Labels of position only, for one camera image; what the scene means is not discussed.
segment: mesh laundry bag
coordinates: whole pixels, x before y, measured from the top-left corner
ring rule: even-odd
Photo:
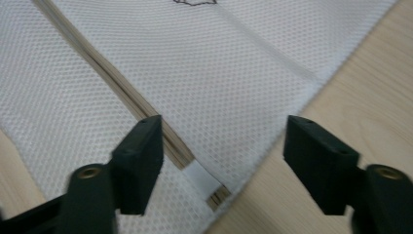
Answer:
[[[51,1],[233,193],[394,2]]]
[[[54,0],[232,192],[214,213],[167,160],[147,216],[122,217],[122,231],[205,230],[247,182],[286,115],[308,102],[393,2]],[[0,127],[53,197],[64,187],[57,177],[105,162],[133,119],[37,9],[2,5],[8,47],[1,48]]]

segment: wooden table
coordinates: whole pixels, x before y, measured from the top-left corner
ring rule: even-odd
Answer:
[[[413,0],[379,22],[301,114],[378,163],[413,177]],[[282,159],[283,137],[208,233],[351,233],[349,216],[324,216]],[[45,201],[0,132],[0,203],[12,216]]]

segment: black marking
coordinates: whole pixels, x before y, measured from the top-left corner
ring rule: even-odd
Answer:
[[[199,6],[199,5],[203,5],[203,4],[216,4],[216,0],[206,0],[204,2],[200,2],[200,3],[191,3],[191,0],[173,0],[175,3],[184,3],[187,4],[189,6]]]

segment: white mesh fabric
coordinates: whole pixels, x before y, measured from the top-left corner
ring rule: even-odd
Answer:
[[[136,120],[29,1],[0,2],[0,128],[47,198],[89,163],[106,163]],[[200,232],[212,211],[166,157],[145,217],[122,233]]]
[[[53,0],[237,192],[394,0]]]

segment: black clamp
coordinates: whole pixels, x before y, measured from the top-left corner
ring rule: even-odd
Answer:
[[[288,117],[283,155],[325,215],[354,208],[354,233],[413,233],[413,184],[403,172],[383,165],[359,169],[355,150],[297,116]]]
[[[162,117],[141,120],[112,152],[109,163],[79,168],[66,194],[0,219],[0,233],[117,233],[115,211],[144,215],[163,162]]]

